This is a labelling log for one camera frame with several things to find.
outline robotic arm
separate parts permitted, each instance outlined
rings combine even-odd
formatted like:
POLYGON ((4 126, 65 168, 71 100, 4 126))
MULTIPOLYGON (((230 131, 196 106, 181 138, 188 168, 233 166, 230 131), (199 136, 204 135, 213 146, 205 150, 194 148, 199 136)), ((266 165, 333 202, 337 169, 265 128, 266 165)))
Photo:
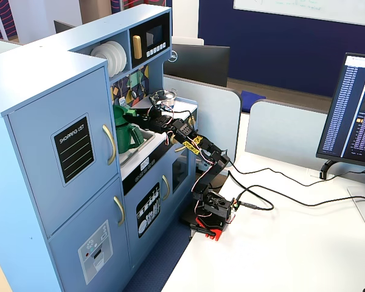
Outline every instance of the robotic arm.
POLYGON ((197 133, 182 119, 174 119, 162 115, 162 104, 150 97, 152 106, 149 109, 137 110, 136 115, 126 114, 124 118, 129 123, 135 123, 144 130, 155 133, 167 133, 171 143, 179 142, 188 150, 200 155, 209 165, 192 187, 193 198, 198 202, 195 208, 196 222, 207 234, 218 240, 226 220, 231 214, 232 201, 228 201, 209 188, 210 182, 227 166, 230 158, 223 155, 222 151, 206 137, 197 133))

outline cabinet door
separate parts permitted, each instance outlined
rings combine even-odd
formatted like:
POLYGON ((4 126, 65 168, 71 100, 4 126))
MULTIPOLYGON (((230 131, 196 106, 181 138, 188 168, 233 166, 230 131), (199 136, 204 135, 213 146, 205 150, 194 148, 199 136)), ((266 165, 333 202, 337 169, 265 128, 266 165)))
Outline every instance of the cabinet door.
POLYGON ((58 230, 50 241, 65 292, 110 292, 130 276, 120 179, 58 230))
POLYGON ((125 196, 131 267, 149 252, 170 216, 172 163, 164 155, 125 196))
POLYGON ((101 68, 9 115, 47 236, 118 172, 109 100, 101 68))
POLYGON ((176 152, 179 148, 181 146, 173 147, 170 150, 172 161, 172 201, 176 206, 178 206, 186 195, 190 195, 190 190, 195 183, 196 173, 195 154, 186 148, 176 152))

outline gray divider panel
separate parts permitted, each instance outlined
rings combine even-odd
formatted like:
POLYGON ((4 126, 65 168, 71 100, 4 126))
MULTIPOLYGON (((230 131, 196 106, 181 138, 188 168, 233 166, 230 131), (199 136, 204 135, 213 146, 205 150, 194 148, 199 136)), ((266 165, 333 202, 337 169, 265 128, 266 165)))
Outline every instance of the gray divider panel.
MULTIPOLYGON (((316 158, 315 154, 326 118, 326 113, 315 109, 259 100, 250 112, 245 151, 320 170, 325 160, 316 158)), ((338 163, 328 172, 338 175, 364 169, 362 166, 338 163)), ((343 177, 365 183, 365 175, 349 174, 343 177)))
POLYGON ((229 88, 164 76, 164 88, 176 89, 177 96, 198 103, 198 132, 222 150, 228 150, 231 161, 237 152, 242 98, 229 88))

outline black monitor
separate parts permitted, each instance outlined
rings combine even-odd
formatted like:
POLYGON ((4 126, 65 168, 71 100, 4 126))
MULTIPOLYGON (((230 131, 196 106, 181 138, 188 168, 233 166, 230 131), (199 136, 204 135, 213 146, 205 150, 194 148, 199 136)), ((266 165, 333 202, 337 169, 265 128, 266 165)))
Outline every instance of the black monitor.
POLYGON ((346 54, 316 157, 365 166, 365 55, 346 54))
POLYGON ((227 87, 230 47, 174 44, 164 73, 227 87))
POLYGON ((70 24, 63 23, 61 21, 55 20, 54 21, 55 33, 64 32, 65 30, 72 29, 74 26, 70 24))

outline green pitcher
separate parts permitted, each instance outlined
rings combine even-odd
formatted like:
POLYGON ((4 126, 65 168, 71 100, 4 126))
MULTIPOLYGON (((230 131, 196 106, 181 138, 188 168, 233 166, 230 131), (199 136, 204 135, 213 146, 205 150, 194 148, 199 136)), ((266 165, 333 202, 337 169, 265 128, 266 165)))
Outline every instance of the green pitcher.
POLYGON ((116 128, 117 149, 119 154, 129 149, 137 148, 144 143, 144 137, 138 127, 129 124, 123 117, 128 111, 120 105, 114 105, 114 118, 116 128))

